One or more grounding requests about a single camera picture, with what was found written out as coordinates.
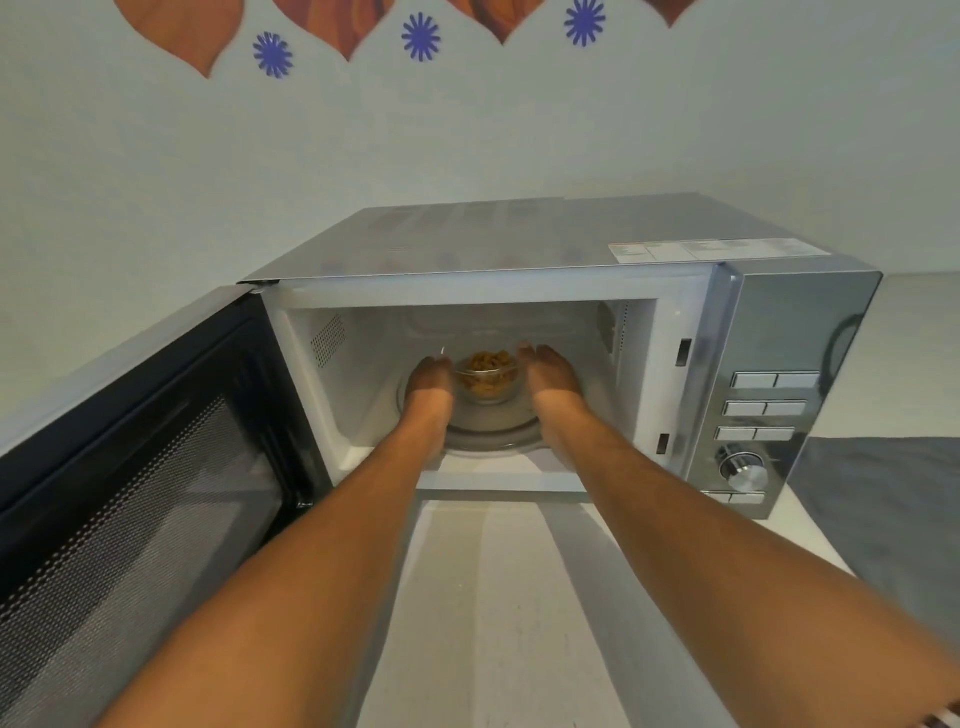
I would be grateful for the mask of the person's left hand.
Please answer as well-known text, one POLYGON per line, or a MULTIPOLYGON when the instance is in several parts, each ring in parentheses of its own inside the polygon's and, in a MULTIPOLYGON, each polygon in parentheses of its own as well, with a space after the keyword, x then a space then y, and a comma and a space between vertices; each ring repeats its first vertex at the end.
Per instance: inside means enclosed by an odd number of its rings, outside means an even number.
POLYGON ((420 360, 408 378, 404 401, 411 401, 421 394, 437 393, 448 398, 454 396, 453 371, 452 373, 428 373, 422 371, 422 360, 420 360))

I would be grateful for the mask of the glass microwave turntable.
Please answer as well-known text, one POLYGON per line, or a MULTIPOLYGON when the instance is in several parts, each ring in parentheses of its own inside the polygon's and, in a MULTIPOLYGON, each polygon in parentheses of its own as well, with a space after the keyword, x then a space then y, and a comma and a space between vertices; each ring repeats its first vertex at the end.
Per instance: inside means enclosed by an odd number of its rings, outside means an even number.
POLYGON ((434 459, 446 454, 480 457, 527 452, 544 445, 542 425, 523 374, 516 397, 505 404, 464 401, 457 393, 454 372, 453 386, 449 420, 431 446, 434 459))

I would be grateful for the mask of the person's right hand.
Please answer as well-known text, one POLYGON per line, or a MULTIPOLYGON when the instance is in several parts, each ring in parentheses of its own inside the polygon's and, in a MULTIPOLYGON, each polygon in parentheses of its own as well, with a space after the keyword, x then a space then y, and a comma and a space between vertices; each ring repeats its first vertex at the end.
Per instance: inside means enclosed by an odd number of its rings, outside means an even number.
POLYGON ((582 400, 583 392, 575 370, 570 362, 558 353, 558 365, 554 367, 520 367, 531 400, 541 405, 553 400, 576 398, 582 400))

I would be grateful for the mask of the silver microwave oven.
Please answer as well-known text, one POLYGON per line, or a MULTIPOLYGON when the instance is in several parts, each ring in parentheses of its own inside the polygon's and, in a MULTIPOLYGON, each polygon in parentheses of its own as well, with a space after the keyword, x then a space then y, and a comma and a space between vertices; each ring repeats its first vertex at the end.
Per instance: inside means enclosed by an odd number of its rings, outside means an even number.
POLYGON ((248 273, 332 485, 399 421, 414 366, 548 345, 598 417, 765 519, 882 282, 699 193, 368 208, 248 273), (760 455, 734 491, 717 453, 760 455))

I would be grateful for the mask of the person's right forearm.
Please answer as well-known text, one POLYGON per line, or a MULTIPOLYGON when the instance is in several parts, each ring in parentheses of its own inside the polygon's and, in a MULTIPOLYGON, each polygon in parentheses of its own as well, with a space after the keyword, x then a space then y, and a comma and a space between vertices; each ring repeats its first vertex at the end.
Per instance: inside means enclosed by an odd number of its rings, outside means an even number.
POLYGON ((920 728, 960 700, 960 661, 857 578, 694 491, 580 394, 534 405, 740 728, 920 728))

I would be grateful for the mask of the person's left forearm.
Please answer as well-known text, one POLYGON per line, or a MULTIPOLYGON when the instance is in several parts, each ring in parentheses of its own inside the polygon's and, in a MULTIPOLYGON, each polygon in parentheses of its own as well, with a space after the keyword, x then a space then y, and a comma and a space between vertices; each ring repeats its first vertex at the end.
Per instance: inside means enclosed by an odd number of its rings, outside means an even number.
POLYGON ((411 389, 395 429, 186 619, 96 728, 334 725, 452 405, 411 389))

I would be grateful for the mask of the glass bowl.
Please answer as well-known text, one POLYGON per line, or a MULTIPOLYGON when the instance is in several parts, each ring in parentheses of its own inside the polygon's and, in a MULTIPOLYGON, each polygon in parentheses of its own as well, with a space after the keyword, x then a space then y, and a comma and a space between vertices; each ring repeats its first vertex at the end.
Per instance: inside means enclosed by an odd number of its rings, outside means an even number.
POLYGON ((453 372, 458 395, 475 406, 505 405, 522 384, 519 359, 506 349, 474 352, 454 361, 453 372))

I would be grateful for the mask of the brown leaf wall decal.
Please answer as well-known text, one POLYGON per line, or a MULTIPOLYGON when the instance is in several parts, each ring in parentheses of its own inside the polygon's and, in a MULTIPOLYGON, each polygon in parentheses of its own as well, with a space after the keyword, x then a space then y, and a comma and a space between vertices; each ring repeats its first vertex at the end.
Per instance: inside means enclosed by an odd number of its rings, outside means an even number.
POLYGON ((489 31, 505 45, 524 21, 546 0, 446 0, 463 16, 489 31))
POLYGON ((396 0, 272 0, 297 27, 337 51, 348 63, 396 0))
POLYGON ((210 79, 242 24, 245 0, 112 0, 151 44, 210 79))

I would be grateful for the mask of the silver microwave knob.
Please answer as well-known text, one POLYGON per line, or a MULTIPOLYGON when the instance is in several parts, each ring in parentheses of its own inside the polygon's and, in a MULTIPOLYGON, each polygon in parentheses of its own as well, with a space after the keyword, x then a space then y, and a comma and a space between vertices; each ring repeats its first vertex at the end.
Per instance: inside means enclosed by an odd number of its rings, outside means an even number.
POLYGON ((769 472, 761 455, 739 447, 724 447, 716 455, 718 472, 727 485, 740 493, 764 491, 769 472))

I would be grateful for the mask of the grey cloth mat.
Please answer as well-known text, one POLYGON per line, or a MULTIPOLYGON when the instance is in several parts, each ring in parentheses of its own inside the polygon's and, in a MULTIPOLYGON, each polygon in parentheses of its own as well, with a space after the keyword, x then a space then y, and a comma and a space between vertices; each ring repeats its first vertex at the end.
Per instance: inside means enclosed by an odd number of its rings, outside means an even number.
POLYGON ((789 485, 853 573, 960 656, 960 438, 809 438, 789 485))

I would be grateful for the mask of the black microwave door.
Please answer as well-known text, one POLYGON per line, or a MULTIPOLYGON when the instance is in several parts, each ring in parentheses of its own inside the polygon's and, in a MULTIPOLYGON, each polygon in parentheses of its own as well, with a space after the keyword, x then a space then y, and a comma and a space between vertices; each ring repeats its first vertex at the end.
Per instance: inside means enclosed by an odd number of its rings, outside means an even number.
POLYGON ((330 489, 255 285, 0 416, 0 728, 92 725, 330 489))

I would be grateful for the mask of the brown food pieces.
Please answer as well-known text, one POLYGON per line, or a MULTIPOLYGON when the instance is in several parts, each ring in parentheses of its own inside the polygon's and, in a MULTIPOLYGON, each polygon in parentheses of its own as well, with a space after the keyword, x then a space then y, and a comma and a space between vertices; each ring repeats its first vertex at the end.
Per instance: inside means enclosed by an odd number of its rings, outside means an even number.
POLYGON ((504 395, 520 375, 517 359, 506 349, 481 350, 465 359, 458 370, 464 390, 478 399, 504 395))

